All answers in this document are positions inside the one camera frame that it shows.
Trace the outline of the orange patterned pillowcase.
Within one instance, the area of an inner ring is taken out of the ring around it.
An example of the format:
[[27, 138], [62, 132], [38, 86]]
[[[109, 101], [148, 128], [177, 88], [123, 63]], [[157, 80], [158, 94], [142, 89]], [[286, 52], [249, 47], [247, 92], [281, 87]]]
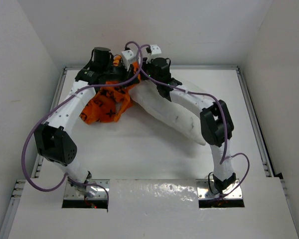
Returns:
[[[133, 63], [128, 70], [128, 79], [130, 79], [137, 70], [137, 63]], [[117, 122], [121, 115], [128, 108], [133, 106], [129, 90], [139, 84], [140, 81], [141, 76], [138, 75], [133, 81], [124, 86], [96, 88], [95, 96], [87, 103], [80, 114], [81, 120], [86, 124], [93, 124], [95, 122]], [[119, 82], [109, 81], [105, 84], [112, 85], [118, 83]]]

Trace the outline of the white pillow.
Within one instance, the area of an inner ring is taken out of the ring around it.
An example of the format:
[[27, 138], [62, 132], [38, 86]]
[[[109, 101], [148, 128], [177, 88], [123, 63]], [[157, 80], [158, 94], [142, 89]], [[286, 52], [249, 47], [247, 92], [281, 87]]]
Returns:
[[177, 130], [200, 145], [206, 141], [201, 135], [199, 118], [185, 107], [163, 98], [150, 80], [144, 80], [129, 90], [131, 99], [147, 113]]

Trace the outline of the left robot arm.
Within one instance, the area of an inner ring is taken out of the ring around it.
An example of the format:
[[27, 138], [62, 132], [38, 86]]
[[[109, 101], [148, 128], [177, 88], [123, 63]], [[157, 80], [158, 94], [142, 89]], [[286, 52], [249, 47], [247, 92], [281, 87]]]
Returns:
[[86, 183], [90, 173], [76, 159], [77, 145], [71, 138], [74, 124], [88, 102], [105, 85], [113, 83], [120, 87], [135, 79], [134, 66], [128, 62], [128, 57], [133, 56], [129, 48], [122, 56], [114, 56], [108, 48], [94, 48], [65, 100], [34, 130], [38, 154], [56, 164], [76, 184]]

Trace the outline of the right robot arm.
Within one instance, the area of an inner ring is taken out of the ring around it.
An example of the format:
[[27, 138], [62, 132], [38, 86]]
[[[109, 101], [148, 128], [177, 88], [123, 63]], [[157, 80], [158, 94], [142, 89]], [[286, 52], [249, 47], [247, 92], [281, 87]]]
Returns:
[[158, 57], [148, 63], [143, 60], [141, 72], [154, 82], [159, 98], [165, 103], [177, 104], [199, 118], [201, 135], [212, 150], [214, 187], [217, 193], [223, 193], [236, 180], [229, 154], [234, 125], [226, 103], [207, 93], [189, 92], [171, 76], [167, 58]]

